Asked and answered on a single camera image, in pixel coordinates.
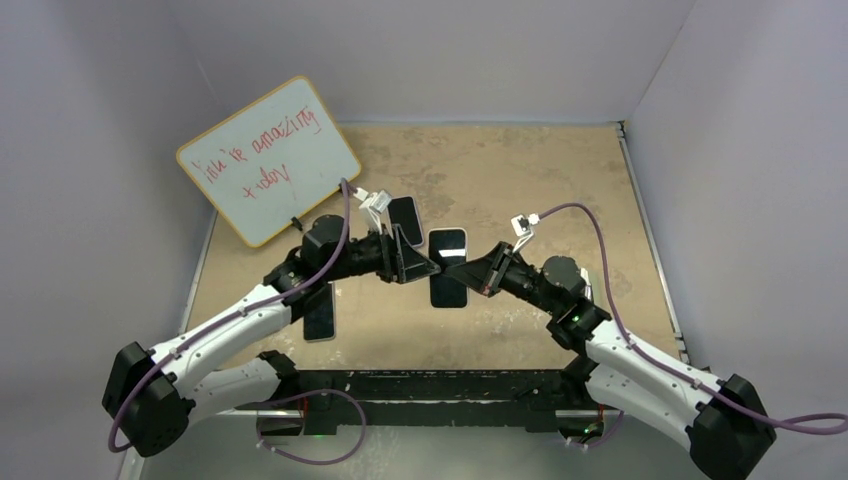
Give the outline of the black phone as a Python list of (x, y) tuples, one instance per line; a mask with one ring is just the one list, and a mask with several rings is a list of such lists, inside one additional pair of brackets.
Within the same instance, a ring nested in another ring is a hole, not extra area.
[(467, 233), (462, 228), (433, 229), (428, 232), (428, 256), (441, 272), (429, 278), (430, 304), (434, 308), (460, 309), (468, 305), (468, 290), (446, 274), (467, 260)]

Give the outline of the lilac phone case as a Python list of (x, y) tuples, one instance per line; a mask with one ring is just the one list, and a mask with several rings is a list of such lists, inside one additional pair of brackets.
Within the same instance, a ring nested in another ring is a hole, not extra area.
[(400, 226), (413, 247), (425, 244), (418, 206), (411, 196), (394, 197), (388, 205), (388, 218), (392, 225)]

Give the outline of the silver-edged phone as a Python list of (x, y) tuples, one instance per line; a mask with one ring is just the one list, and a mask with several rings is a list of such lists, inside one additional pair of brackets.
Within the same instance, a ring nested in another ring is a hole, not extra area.
[(326, 284), (315, 294), (303, 322), (303, 338), (306, 342), (324, 342), (335, 338), (335, 288), (332, 283)]

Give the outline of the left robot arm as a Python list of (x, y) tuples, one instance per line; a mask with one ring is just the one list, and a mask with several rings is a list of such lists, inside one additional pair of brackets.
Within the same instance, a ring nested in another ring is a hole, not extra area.
[(261, 353), (231, 369), (222, 363), (312, 314), (335, 281), (375, 274), (386, 283), (406, 284), (441, 271), (396, 225), (359, 239), (350, 237), (349, 227), (347, 217), (318, 218), (301, 245), (235, 304), (170, 340), (120, 349), (102, 397), (112, 419), (109, 450), (134, 449), (150, 457), (224, 410), (264, 402), (289, 407), (297, 399), (298, 372), (286, 355)]

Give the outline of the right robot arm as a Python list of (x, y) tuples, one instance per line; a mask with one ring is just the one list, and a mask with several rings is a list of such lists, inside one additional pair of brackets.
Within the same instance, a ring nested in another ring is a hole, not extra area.
[(575, 261), (554, 256), (541, 268), (501, 242), (486, 256), (446, 268), (447, 277), (486, 297), (507, 292), (550, 314), (554, 341), (577, 353), (561, 381), (576, 407), (592, 400), (622, 410), (683, 447), (710, 479), (746, 479), (774, 444), (764, 422), (726, 405), (734, 400), (763, 414), (753, 384), (693, 368), (620, 329), (585, 294)]

